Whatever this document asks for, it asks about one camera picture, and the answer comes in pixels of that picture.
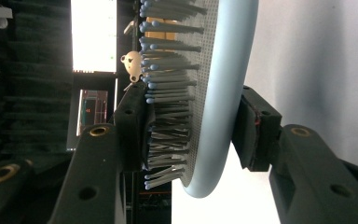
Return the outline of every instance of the white background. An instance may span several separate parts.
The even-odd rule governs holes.
[[[312,128],[358,165],[358,1],[260,1],[245,84],[282,125]],[[180,181],[172,192],[172,224],[279,223],[268,174],[243,171],[233,148],[209,197],[189,197]]]

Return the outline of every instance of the black surface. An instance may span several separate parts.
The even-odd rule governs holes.
[[[273,163],[270,182],[281,223],[358,223],[358,182],[315,131],[283,127],[279,150],[287,172]]]
[[[92,136],[93,128],[106,131]],[[115,126],[87,128],[80,137],[49,223],[125,223],[122,154]]]
[[[114,123],[124,150],[124,171],[142,170],[141,150],[145,126],[146,85],[138,82],[130,86],[114,115]]]
[[[244,86],[232,143],[242,168],[269,169],[269,152],[276,146],[282,116],[253,89]]]

